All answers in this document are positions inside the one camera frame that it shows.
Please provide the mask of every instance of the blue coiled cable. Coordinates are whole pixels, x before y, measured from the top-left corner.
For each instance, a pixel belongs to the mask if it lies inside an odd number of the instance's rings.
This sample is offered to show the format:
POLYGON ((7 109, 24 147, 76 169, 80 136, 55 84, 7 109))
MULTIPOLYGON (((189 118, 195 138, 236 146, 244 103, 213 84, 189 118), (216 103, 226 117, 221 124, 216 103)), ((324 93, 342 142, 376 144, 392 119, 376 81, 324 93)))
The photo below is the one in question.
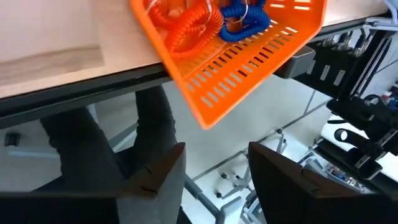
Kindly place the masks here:
MULTIPOLYGON (((265 0, 258 0, 256 5, 248 6, 248 13, 243 19, 243 24, 246 27, 240 31, 230 32, 226 28, 225 22, 219 33, 221 39, 226 42, 238 42, 268 28, 271 21, 264 12, 265 3, 265 0)), ((234 0, 232 5, 222 7, 220 11, 224 18, 242 17, 246 13, 246 5, 242 4, 240 0, 234 0)))

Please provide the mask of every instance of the person's leg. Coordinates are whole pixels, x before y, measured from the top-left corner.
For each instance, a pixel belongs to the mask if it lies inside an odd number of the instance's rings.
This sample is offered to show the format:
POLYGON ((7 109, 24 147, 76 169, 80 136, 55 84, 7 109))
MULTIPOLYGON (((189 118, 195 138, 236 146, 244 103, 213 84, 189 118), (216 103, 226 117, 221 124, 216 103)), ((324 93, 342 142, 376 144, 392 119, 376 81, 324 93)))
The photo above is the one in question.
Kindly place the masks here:
POLYGON ((175 121, 162 86, 136 92, 138 110, 137 137, 133 147, 118 153, 127 164, 125 178, 162 156, 176 143, 175 121))
POLYGON ((67 191, 117 190, 123 177, 104 133, 86 108, 78 108, 40 120, 50 145, 60 155, 67 191))

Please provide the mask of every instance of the black machine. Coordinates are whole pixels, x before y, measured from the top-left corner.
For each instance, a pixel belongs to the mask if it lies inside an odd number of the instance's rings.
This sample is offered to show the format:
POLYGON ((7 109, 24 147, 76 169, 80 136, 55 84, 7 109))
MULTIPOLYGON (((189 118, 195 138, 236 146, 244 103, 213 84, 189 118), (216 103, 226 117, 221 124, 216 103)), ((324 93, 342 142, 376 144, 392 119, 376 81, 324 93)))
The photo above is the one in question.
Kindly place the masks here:
POLYGON ((361 194, 256 142, 249 144, 249 166, 268 224, 398 220, 398 193, 361 194))
POLYGON ((398 155, 398 111, 388 108, 379 96, 331 100, 327 107, 343 118, 329 123, 348 122, 364 131, 369 138, 347 129, 338 129, 335 132, 338 141, 354 146, 348 151, 345 162, 362 178, 369 180, 376 176, 382 170, 376 161, 388 152, 398 155))

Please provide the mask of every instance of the orange coiled cable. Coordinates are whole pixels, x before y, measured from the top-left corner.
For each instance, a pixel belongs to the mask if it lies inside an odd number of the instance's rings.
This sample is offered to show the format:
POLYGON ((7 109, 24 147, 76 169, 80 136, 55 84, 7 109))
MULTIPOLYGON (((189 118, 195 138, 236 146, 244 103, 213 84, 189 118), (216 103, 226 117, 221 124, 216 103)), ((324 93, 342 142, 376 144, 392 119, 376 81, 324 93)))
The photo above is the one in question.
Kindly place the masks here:
POLYGON ((220 31, 224 23, 223 16, 217 5, 211 4, 211 6, 212 13, 210 19, 207 3, 201 2, 184 11, 178 19, 178 22, 174 24, 173 29, 170 29, 164 42, 173 58, 185 59, 198 55, 220 31), (196 24, 205 24, 205 29, 203 30, 202 28, 201 33, 198 33, 198 37, 190 44, 193 46, 191 49, 178 51, 177 48, 179 43, 190 32, 192 27, 198 26, 196 24))
MULTIPOLYGON (((180 19, 175 17, 176 15, 169 16, 167 13, 164 12, 160 0, 146 0, 145 2, 145 7, 148 8, 149 4, 152 1, 157 1, 155 4, 150 8, 148 15, 151 18, 152 22, 154 23, 155 26, 163 27, 164 29, 173 29, 173 26, 175 23, 180 19)), ((178 6, 176 4, 172 4, 173 0, 169 0, 168 4, 171 4, 173 7, 172 10, 178 9, 178 6)), ((189 28, 188 33, 195 33, 195 32, 200 32, 203 30, 201 25, 195 25, 189 28)))
POLYGON ((168 15, 174 18, 178 18, 187 8, 186 0, 171 0, 168 1, 169 13, 168 15))

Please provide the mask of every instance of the wooden table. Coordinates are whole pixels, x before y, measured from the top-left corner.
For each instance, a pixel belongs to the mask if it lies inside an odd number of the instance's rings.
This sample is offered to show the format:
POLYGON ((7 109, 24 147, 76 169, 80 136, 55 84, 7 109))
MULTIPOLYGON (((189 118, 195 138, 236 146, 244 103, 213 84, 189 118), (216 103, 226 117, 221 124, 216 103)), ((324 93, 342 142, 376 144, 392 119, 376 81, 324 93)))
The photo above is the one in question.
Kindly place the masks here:
MULTIPOLYGON (((129 10, 128 0, 90 0, 90 7, 103 63, 89 69, 79 70, 77 68, 75 72, 56 74, 48 72, 46 75, 36 77, 26 75, 23 78, 8 77, 2 79, 0 77, 0 98, 79 82, 160 62, 149 40, 129 10)), ((352 21, 382 14, 386 11, 387 8, 382 0, 329 0, 324 25, 329 26, 352 21)))

